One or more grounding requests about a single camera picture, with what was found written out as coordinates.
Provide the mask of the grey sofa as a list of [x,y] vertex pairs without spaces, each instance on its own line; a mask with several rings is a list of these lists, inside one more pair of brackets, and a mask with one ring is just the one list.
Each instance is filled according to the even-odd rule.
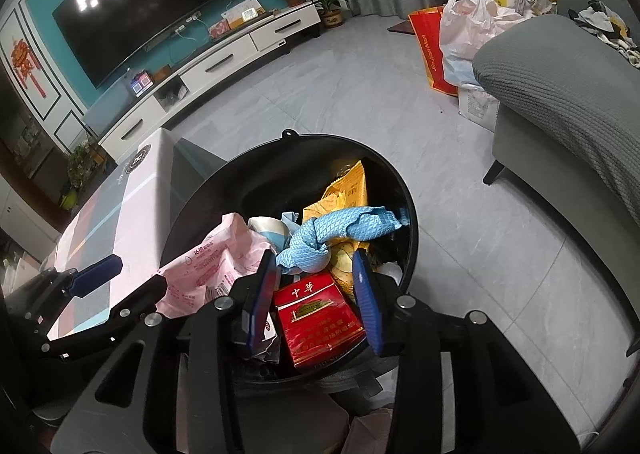
[[[484,44],[473,60],[499,102],[484,177],[509,170],[588,243],[633,307],[639,304],[639,72],[570,14],[592,0],[558,0]],[[596,0],[632,38],[639,20],[624,0]]]

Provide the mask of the potted plant near curtain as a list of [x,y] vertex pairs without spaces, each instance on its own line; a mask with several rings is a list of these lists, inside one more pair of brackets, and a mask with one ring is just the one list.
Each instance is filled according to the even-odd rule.
[[321,21],[326,28],[335,28],[344,24],[342,4],[350,0],[314,0]]

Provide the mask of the blue knotted cloth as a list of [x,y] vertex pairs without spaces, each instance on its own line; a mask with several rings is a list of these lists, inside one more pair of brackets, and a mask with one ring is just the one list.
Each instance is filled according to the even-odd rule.
[[370,242],[410,222],[407,209],[398,214],[385,207],[344,208],[312,217],[290,237],[276,263],[287,274],[318,273],[331,259],[331,245],[341,240]]

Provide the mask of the white blue paper cup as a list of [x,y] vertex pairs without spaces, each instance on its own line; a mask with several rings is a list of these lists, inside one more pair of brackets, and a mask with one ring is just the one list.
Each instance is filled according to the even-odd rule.
[[277,254],[280,254],[288,244],[290,231],[281,220],[271,217],[252,217],[248,219],[247,226],[269,240]]

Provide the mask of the red paper shopping bag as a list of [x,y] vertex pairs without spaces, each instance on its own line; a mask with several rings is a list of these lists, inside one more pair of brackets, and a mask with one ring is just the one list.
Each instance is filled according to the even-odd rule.
[[442,6],[432,6],[410,13],[408,19],[422,52],[428,84],[437,92],[457,96],[458,88],[445,80],[442,66],[442,50],[439,45],[442,10]]

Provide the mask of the large potted plant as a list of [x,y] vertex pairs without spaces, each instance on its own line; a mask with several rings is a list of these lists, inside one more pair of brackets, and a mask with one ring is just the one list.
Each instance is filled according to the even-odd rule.
[[89,141],[79,143],[70,152],[67,159],[68,188],[60,203],[63,210],[71,211],[76,206],[81,190],[102,162],[104,158]]

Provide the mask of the white TV cabinet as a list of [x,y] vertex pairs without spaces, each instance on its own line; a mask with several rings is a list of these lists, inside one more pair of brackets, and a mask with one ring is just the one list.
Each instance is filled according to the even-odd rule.
[[267,54],[285,48],[288,38],[320,23],[316,6],[305,2],[258,16],[228,32],[146,92],[107,130],[99,146],[115,162],[121,162],[203,94]]

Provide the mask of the red cigarette box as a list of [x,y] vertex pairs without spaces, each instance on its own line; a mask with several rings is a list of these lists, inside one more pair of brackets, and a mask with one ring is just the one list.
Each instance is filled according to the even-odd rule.
[[296,368],[313,367],[342,356],[366,332],[328,272],[311,274],[280,288],[273,304]]

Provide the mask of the white plastic shopping bag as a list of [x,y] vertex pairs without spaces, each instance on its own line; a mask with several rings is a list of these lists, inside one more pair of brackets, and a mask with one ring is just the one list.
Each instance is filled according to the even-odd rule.
[[448,0],[439,24],[442,69],[448,84],[477,86],[472,67],[477,51],[492,38],[533,17],[530,11],[519,14],[495,0]]

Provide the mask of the pink plastic wrapper bag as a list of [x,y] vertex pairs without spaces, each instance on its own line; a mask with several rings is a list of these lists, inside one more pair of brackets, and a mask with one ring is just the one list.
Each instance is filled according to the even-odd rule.
[[157,312],[166,318],[198,312],[215,298],[228,296],[235,280],[256,273],[262,255],[272,251],[270,241],[239,214],[225,214],[201,244],[160,268],[167,289]]

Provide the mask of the black trash bin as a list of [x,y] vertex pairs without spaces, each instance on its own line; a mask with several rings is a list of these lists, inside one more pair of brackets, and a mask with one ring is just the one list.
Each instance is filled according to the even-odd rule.
[[[361,162],[368,200],[383,206],[408,226],[373,243],[372,257],[400,266],[401,292],[411,283],[419,251],[416,206],[394,166],[367,145],[344,136],[283,131],[278,140],[236,156],[211,174],[188,199],[172,222],[160,262],[167,264],[201,243],[228,212],[244,218],[275,217],[302,211],[320,200],[326,188],[346,169]],[[294,367],[288,349],[280,349],[277,364],[242,361],[234,370],[236,388],[246,391],[284,390],[318,384],[326,392],[355,387],[360,375],[378,377],[393,370],[394,358],[378,358],[360,340],[338,358],[311,368]]]

